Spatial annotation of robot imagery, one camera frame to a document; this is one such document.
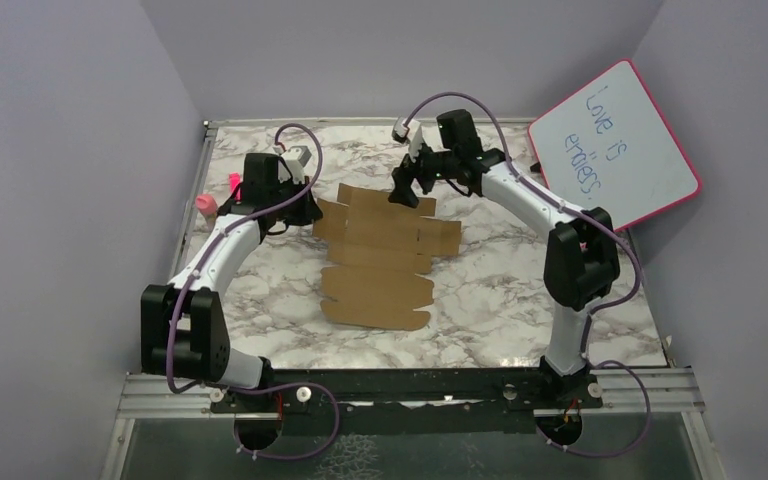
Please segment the brown cardboard box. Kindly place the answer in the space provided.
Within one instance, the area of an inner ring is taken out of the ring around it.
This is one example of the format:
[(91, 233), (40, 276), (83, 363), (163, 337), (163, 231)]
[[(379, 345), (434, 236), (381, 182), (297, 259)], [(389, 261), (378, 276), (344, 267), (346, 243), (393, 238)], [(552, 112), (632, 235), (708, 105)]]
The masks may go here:
[(384, 191), (342, 183), (337, 199), (321, 200), (313, 236), (327, 243), (321, 270), (325, 317), (336, 324), (415, 331), (431, 319), (436, 257), (456, 257), (462, 223), (436, 216), (436, 200), (412, 209)]

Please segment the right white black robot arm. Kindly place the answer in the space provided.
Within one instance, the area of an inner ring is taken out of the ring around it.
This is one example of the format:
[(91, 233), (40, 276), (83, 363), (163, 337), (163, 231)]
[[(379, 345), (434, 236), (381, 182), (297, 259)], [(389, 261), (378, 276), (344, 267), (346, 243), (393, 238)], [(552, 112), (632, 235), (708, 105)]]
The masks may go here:
[(416, 120), (399, 119), (393, 139), (408, 150), (393, 169), (391, 203), (415, 208), (413, 188), (430, 193), (444, 181), (465, 188), (467, 195), (485, 198), (514, 215), (546, 243), (543, 282), (554, 301), (549, 346), (541, 357), (537, 380), (539, 398), (560, 407), (584, 384), (588, 315), (612, 288), (620, 273), (616, 242), (610, 238), (612, 220), (602, 208), (568, 206), (557, 195), (512, 164), (506, 147), (484, 148), (472, 115), (457, 109), (436, 118), (443, 148), (433, 150)]

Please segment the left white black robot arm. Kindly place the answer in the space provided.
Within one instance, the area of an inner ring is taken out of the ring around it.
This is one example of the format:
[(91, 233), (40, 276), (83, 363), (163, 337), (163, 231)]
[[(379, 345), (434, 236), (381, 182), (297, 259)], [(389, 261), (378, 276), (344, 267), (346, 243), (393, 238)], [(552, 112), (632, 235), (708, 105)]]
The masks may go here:
[(241, 181), (218, 206), (196, 256), (167, 283), (149, 285), (141, 295), (144, 372), (236, 387), (250, 410), (270, 405), (275, 386), (265, 377), (268, 362), (231, 346), (221, 300), (275, 224), (308, 226), (322, 218), (304, 172), (310, 159), (304, 146), (245, 156)]

